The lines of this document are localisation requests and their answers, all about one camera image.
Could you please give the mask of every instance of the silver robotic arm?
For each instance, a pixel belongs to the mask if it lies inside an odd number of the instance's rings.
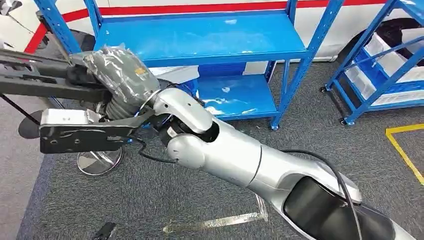
[[[268,202],[299,234],[315,240],[359,239],[355,220],[334,172],[323,162],[261,144],[206,111],[177,88],[158,94],[156,114],[172,114],[195,134],[165,126],[167,153],[179,165],[200,169],[247,188]],[[213,130],[207,140],[202,134]],[[341,175],[364,240],[412,240],[403,228],[362,203],[358,187]]]
[[[107,51],[97,53],[107,55]],[[338,178],[324,162],[261,144],[214,117],[184,91],[174,87],[160,90],[158,80],[141,62],[133,64],[131,70],[128,62],[114,59],[116,56],[116,52],[98,55],[101,61],[96,61],[93,54],[87,66],[94,67],[93,73],[114,93],[106,114],[127,118],[96,122],[92,120],[96,114],[90,111],[46,110],[40,126],[42,152],[113,151],[133,138],[140,125],[150,123],[174,163],[255,192],[307,239],[414,239],[382,213],[363,204],[358,187],[341,174]],[[127,59],[138,61],[133,56]],[[123,82],[123,73],[117,74],[123,68],[112,69],[109,60],[113,66],[122,64],[130,69],[130,81]],[[135,117],[128,117],[134,116],[134,112],[127,111],[134,109],[128,104],[141,106],[136,107]],[[344,190],[340,188],[341,180]]]

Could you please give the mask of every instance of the white vehicle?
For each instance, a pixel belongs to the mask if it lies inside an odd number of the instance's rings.
[[[0,5],[9,6],[12,0],[0,0]],[[40,26],[33,0],[20,0],[21,6],[0,15],[0,40],[7,49],[32,53],[45,36]],[[282,9],[286,1],[272,0],[97,0],[104,17],[145,14],[177,14],[195,12],[226,12],[242,10]],[[295,28],[307,46],[321,19],[328,0],[299,0],[297,3]],[[384,0],[345,0],[343,7],[323,41],[316,61],[334,61],[340,51],[374,19]],[[69,28],[94,35],[83,0],[57,0],[56,6]],[[409,18],[401,9],[394,10],[386,20]]]

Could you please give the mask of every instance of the metal rod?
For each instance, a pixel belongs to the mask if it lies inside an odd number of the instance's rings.
[[[62,59],[58,58],[51,58],[51,57],[45,57],[45,56],[39,56],[35,54],[29,54],[25,52],[19,52],[19,51],[12,51],[8,49],[0,49],[0,56],[5,56],[9,58],[19,58],[19,59],[26,59],[26,60],[32,60],[35,62],[44,62],[44,61],[52,61],[56,63],[62,63],[67,64],[68,62]]]
[[[362,60],[360,60],[360,61],[358,61],[358,62],[354,62],[354,63],[350,64],[349,66],[347,66],[347,67],[343,68],[343,71],[344,71],[344,70],[346,70],[346,69],[350,69],[350,68],[352,68],[352,67],[355,67],[356,65],[361,64],[361,63],[366,62],[366,61],[369,61],[369,60],[371,60],[371,59],[375,59],[375,58],[378,58],[378,57],[380,57],[380,56],[386,55],[386,54],[388,54],[388,53],[394,52],[394,51],[396,51],[396,50],[403,49],[403,48],[405,48],[405,47],[406,47],[406,46],[408,46],[408,45],[411,45],[411,44],[414,44],[414,43],[418,43],[419,41],[422,41],[422,40],[424,40],[424,36],[420,36],[420,37],[415,38],[415,39],[413,39],[413,40],[411,40],[411,41],[407,41],[407,42],[402,43],[402,44],[400,44],[400,45],[398,45],[398,46],[392,47],[392,48],[390,48],[389,50],[385,50],[385,51],[382,51],[382,52],[380,52],[380,53],[377,53],[377,54],[376,54],[376,55],[374,55],[374,56],[370,56],[370,57],[367,57],[367,58],[365,58],[365,59],[362,59]]]
[[[0,92],[0,97],[4,99],[8,104],[10,104],[12,107],[14,107],[16,110],[18,110],[21,114],[25,115],[29,120],[31,120],[36,125],[40,125],[40,122],[35,119],[33,116],[31,116],[28,112],[23,110],[20,106],[18,106],[16,103],[14,103],[10,98],[5,96],[3,93]]]

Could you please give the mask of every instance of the shelf post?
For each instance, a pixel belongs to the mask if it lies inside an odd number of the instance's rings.
[[[90,17],[91,25],[93,27],[94,37],[97,39],[100,27],[102,26],[102,15],[100,14],[96,0],[84,0],[84,4],[88,10],[88,16]]]
[[[307,47],[308,53],[305,58],[300,60],[300,63],[297,67],[297,70],[291,80],[290,85],[284,95],[280,97],[280,104],[278,106],[278,114],[271,120],[271,128],[273,130],[278,129],[278,124],[288,108],[290,101],[296,93],[299,85],[301,84],[302,79],[304,78],[309,66],[312,63],[312,60],[315,57],[315,54],[318,51],[321,43],[324,40],[324,37],[327,35],[330,26],[333,24],[334,19],[337,16],[340,8],[342,7],[343,0],[330,0],[327,7],[325,8],[324,14],[319,21],[318,26],[316,27],[315,33],[312,36],[312,39]]]
[[[42,13],[41,23],[45,22],[48,31],[51,31],[68,54],[81,52],[81,47],[66,24],[64,18],[55,5],[54,0],[34,0]]]

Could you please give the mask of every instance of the gray carpet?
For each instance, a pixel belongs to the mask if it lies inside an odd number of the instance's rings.
[[[336,67],[336,62],[312,65],[280,130],[271,131],[266,119],[230,123],[271,147],[326,156],[360,187],[366,203],[423,239],[423,187],[385,136],[386,128],[424,123],[423,108],[367,113],[355,125],[342,126],[331,98],[319,92]],[[280,88],[280,77],[277,71],[271,82],[274,93]],[[411,144],[408,154],[422,162],[422,132],[403,134],[409,141],[405,144]],[[144,136],[150,139],[153,135],[145,130]],[[17,238],[89,239],[109,221],[117,223],[118,239],[300,239],[269,206],[268,222],[165,234],[163,228],[170,223],[194,224],[258,212],[256,198],[252,192],[203,172],[143,159],[137,155],[138,148],[137,144],[126,146],[124,161],[102,177],[79,172],[74,154],[46,155]],[[164,156],[156,137],[148,140],[148,152]]]

